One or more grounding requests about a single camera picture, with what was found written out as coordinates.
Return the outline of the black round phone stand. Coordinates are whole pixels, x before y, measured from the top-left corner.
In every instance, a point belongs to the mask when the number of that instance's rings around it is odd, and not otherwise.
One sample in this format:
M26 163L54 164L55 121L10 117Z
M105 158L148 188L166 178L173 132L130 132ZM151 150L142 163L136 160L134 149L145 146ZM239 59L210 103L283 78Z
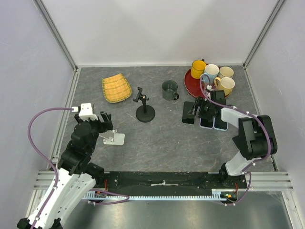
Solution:
M137 103L140 100L142 105L139 106L136 110L136 118L140 122L148 123L155 118L155 109L152 106L147 105L149 98L142 93L142 88L137 87L137 90L138 93L136 97L133 98L133 101Z

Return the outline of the red round tray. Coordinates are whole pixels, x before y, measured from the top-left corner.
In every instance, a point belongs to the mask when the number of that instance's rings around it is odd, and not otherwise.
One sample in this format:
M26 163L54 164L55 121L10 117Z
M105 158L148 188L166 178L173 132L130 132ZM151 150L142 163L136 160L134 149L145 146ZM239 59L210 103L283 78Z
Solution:
M203 97L203 93L200 89L200 78L194 79L191 77L191 69L189 69L184 77L184 85L186 90L193 96L193 97Z

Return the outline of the light blue case phone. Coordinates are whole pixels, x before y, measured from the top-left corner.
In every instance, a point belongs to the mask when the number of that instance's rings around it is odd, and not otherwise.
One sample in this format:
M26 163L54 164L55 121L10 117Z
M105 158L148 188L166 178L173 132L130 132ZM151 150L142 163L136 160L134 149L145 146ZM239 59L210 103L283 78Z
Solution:
M214 117L213 128L220 131L227 131L228 123L224 122L220 117Z

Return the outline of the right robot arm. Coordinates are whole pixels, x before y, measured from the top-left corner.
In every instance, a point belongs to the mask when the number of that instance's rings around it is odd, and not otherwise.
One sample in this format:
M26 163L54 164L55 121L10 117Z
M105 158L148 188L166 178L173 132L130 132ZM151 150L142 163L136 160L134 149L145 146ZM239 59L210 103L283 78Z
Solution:
M207 129L226 131L229 125L238 129L233 137L238 152L219 171L218 182L228 188L235 183L235 176L256 162L277 152L277 142L271 118L267 115L254 115L226 104L224 91L211 91L209 97L198 96L194 102L183 106L182 121L194 124L200 118L200 126Z

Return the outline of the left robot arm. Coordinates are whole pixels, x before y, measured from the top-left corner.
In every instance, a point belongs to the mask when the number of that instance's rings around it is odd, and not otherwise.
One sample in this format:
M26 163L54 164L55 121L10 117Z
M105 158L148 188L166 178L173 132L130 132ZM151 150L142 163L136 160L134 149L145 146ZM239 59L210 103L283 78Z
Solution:
M101 112L83 118L77 113L77 125L62 153L45 196L35 211L20 219L19 229L61 229L84 195L93 187L104 184L104 169L91 163L98 137L113 129L112 116Z

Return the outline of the purple case phone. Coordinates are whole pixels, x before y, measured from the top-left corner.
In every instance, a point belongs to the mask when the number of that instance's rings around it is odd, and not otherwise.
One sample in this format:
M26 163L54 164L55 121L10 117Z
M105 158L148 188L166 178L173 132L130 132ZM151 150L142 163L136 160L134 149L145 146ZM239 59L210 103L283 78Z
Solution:
M214 118L213 117L211 119L201 118L199 126L201 128L213 129L213 127L214 127Z

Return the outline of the clear case phone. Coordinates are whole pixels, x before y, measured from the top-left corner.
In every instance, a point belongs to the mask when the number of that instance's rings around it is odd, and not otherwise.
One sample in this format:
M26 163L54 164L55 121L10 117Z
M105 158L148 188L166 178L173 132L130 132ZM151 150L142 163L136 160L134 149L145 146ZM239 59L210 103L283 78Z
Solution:
M185 101L183 104L182 123L193 125L195 123L195 104L194 102Z

